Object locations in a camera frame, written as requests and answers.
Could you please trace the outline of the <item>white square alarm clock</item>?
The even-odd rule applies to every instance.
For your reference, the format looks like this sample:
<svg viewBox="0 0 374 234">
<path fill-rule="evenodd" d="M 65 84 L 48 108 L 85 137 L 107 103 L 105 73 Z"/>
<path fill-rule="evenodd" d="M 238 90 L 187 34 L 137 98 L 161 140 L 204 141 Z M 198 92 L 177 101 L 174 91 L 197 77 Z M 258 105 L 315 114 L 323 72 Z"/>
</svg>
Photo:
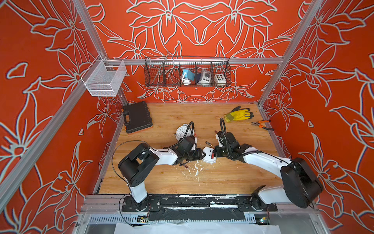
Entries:
<svg viewBox="0 0 374 234">
<path fill-rule="evenodd" d="M 205 147 L 205 148 L 203 149 L 204 153 L 206 154 L 206 156 L 203 158 L 203 161 L 204 161 L 204 162 L 206 162 L 206 163 L 210 163 L 210 164 L 213 164 L 213 163 L 216 162 L 216 160 L 215 160 L 215 161 L 212 161 L 212 160 L 210 159 L 213 150 L 214 150 L 214 149 L 213 149 L 213 148 L 210 148 L 210 147 Z"/>
</svg>

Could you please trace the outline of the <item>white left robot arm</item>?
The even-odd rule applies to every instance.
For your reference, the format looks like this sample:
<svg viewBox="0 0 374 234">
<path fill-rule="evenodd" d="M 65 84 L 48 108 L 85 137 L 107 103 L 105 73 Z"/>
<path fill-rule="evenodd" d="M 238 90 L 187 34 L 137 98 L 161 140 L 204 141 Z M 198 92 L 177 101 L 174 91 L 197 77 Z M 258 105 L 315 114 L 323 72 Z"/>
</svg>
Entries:
<svg viewBox="0 0 374 234">
<path fill-rule="evenodd" d="M 113 169 L 114 173 L 127 183 L 134 202 L 141 204 L 147 199 L 145 179 L 155 166 L 185 166 L 191 161 L 202 160 L 206 156 L 203 149 L 197 147 L 194 122 L 191 121 L 186 128 L 177 143 L 163 149 L 155 149 L 143 140 L 129 140 L 116 147 L 115 151 L 124 144 L 139 143 L 118 163 L 120 173 Z"/>
</svg>

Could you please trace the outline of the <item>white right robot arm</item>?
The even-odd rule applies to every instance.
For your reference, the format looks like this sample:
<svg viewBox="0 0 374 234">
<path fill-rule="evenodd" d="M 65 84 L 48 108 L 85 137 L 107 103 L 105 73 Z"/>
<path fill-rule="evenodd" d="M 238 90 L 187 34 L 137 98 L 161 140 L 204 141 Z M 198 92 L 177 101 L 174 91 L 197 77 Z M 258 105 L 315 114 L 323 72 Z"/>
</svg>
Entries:
<svg viewBox="0 0 374 234">
<path fill-rule="evenodd" d="M 234 135 L 226 130 L 223 118 L 220 118 L 220 127 L 216 134 L 219 145 L 213 150 L 216 158 L 254 165 L 282 180 L 282 185 L 262 185 L 252 192 L 249 204 L 253 210 L 263 211 L 268 205 L 277 203 L 292 203 L 305 209 L 323 192 L 321 181 L 304 159 L 281 158 L 249 144 L 240 145 Z"/>
</svg>

